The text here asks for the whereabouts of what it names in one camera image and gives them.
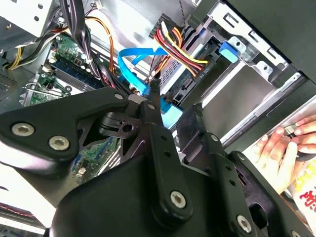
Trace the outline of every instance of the screw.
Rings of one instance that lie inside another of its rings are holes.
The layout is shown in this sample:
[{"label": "screw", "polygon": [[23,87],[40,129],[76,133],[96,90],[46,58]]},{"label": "screw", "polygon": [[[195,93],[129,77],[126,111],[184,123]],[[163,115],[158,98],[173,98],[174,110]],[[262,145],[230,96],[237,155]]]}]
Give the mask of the screw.
[{"label": "screw", "polygon": [[153,105],[148,104],[148,107],[151,108],[152,110],[156,109]]},{"label": "screw", "polygon": [[243,216],[239,215],[237,216],[237,222],[239,224],[239,226],[247,233],[251,232],[251,225],[249,223],[249,221],[244,218]]},{"label": "screw", "polygon": [[217,138],[217,136],[215,136],[215,135],[211,135],[211,138],[212,138],[215,142],[218,142],[218,138]]},{"label": "screw", "polygon": [[178,208],[184,208],[186,206],[186,199],[182,193],[173,191],[170,195],[171,202]]},{"label": "screw", "polygon": [[49,146],[57,151],[64,151],[69,147],[69,141],[63,136],[53,136],[48,141]]},{"label": "screw", "polygon": [[237,153],[237,156],[238,156],[241,160],[245,160],[245,157],[243,157],[241,154]]},{"label": "screw", "polygon": [[23,122],[13,125],[11,130],[13,134],[21,137],[27,137],[34,133],[33,126]]},{"label": "screw", "polygon": [[116,98],[118,98],[119,100],[122,100],[123,99],[123,96],[121,96],[120,94],[115,94],[114,95]]},{"label": "screw", "polygon": [[296,231],[291,231],[293,237],[301,237]]}]

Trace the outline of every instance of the finger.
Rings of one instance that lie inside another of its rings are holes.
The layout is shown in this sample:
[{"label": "finger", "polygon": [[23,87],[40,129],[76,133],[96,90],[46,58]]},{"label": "finger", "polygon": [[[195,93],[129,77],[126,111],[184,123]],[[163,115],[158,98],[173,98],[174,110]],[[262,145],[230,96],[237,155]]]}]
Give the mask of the finger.
[{"label": "finger", "polygon": [[316,154],[316,144],[299,145],[298,150],[307,154]]},{"label": "finger", "polygon": [[293,137],[292,142],[296,144],[316,144],[316,133]]},{"label": "finger", "polygon": [[269,157],[267,158],[266,166],[264,167],[264,169],[266,169],[271,174],[277,175],[280,160],[282,159],[285,149],[290,141],[291,138],[289,137],[283,137],[281,138],[281,140],[278,141],[276,146],[272,149]]},{"label": "finger", "polygon": [[308,134],[311,132],[316,132],[316,121],[304,124],[298,128],[295,129],[294,134],[296,136]]},{"label": "finger", "polygon": [[268,141],[268,136],[267,134],[264,135],[260,140],[259,142],[252,148],[253,150],[253,155],[254,155],[254,162],[258,162],[259,158],[260,158],[260,155],[261,155],[261,152],[263,151],[266,143]]},{"label": "finger", "polygon": [[296,122],[295,125],[296,126],[302,126],[302,125],[304,125],[306,123],[310,123],[310,122],[313,122],[313,121],[316,121],[316,115],[306,117],[306,118]]},{"label": "finger", "polygon": [[304,164],[305,164],[305,162],[301,162],[301,161],[296,161],[295,162],[294,170],[293,170],[293,173],[292,173],[292,176],[291,176],[290,184],[293,183],[293,181],[297,178],[297,175],[302,170]]},{"label": "finger", "polygon": [[284,129],[282,127],[278,127],[274,131],[274,133],[271,135],[271,138],[265,145],[260,155],[259,161],[257,162],[257,165],[259,168],[264,168],[264,166],[266,165],[266,160],[268,156],[270,155],[272,149],[275,147],[277,142],[282,138],[283,133],[284,133]]},{"label": "finger", "polygon": [[289,185],[295,166],[297,154],[297,144],[290,142],[287,146],[283,162],[278,171],[278,178],[283,181],[284,185]]}]

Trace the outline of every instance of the human hand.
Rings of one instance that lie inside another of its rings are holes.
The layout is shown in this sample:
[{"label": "human hand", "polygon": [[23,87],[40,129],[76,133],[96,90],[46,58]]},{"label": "human hand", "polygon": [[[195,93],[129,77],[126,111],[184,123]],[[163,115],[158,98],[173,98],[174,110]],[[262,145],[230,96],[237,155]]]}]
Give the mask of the human hand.
[{"label": "human hand", "polygon": [[297,137],[292,141],[298,144],[298,150],[303,153],[316,154],[316,115],[306,117],[296,124],[294,131]]},{"label": "human hand", "polygon": [[253,147],[254,165],[278,194],[295,180],[304,164],[295,160],[297,144],[283,133],[284,129],[278,127],[270,139],[264,135]]}]

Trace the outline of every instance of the black wire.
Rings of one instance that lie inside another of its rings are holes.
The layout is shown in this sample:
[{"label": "black wire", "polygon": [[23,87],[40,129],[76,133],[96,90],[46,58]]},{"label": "black wire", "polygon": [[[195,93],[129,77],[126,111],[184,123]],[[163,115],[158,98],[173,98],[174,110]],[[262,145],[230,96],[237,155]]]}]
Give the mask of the black wire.
[{"label": "black wire", "polygon": [[91,72],[93,75],[101,79],[102,84],[106,86],[104,78],[106,78],[112,86],[121,90],[126,94],[130,94],[128,88],[126,88],[115,75],[111,74],[104,65],[102,65],[99,58],[91,50],[91,33],[87,25],[85,24],[85,13],[83,4],[81,1],[60,0],[61,10],[63,12],[64,18],[69,26],[72,38],[78,45],[78,47],[84,52],[89,60],[88,64],[90,66]]},{"label": "black wire", "polygon": [[55,15],[56,15],[57,13],[59,13],[60,10],[61,10],[61,7],[60,7],[60,6],[54,8],[54,9],[52,10],[51,15],[50,15],[50,20],[49,20],[49,22],[48,22],[48,24],[47,24],[47,27],[48,27],[48,28],[51,26],[51,24],[53,23],[53,20],[55,19]]},{"label": "black wire", "polygon": [[30,56],[28,56],[28,57],[26,57],[26,58],[20,60],[20,62],[19,62],[18,65],[27,63],[27,62],[33,60],[34,58],[36,58],[37,55],[38,55],[38,53],[42,50],[45,41],[46,41],[47,39],[51,38],[53,35],[54,35],[54,34],[48,34],[48,35],[43,36],[43,38],[40,40],[40,42],[39,42],[37,48],[34,50],[34,52],[33,52]]},{"label": "black wire", "polygon": [[97,9],[96,5],[97,4],[95,2],[90,3],[91,9],[87,11],[84,16],[88,16],[92,11],[96,10]]},{"label": "black wire", "polygon": [[179,4],[180,4],[180,8],[181,8],[181,12],[182,12],[182,18],[183,18],[183,27],[186,27],[186,18],[184,16],[184,10],[183,10],[183,5],[182,5],[182,1],[179,0]]}]

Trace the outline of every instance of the motherboard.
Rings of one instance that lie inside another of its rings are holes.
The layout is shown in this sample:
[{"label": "motherboard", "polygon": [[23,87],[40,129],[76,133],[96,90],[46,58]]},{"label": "motherboard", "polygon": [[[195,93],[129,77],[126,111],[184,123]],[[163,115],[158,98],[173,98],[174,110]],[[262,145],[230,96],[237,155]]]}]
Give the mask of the motherboard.
[{"label": "motherboard", "polygon": [[[109,62],[99,56],[105,67]],[[102,88],[86,63],[86,56],[68,35],[59,35],[52,42],[44,65],[33,82],[25,85],[24,106],[32,106],[50,100],[64,98]],[[119,146],[119,139],[109,137],[105,142],[81,151],[72,167],[72,175],[81,184],[95,177]]]}]

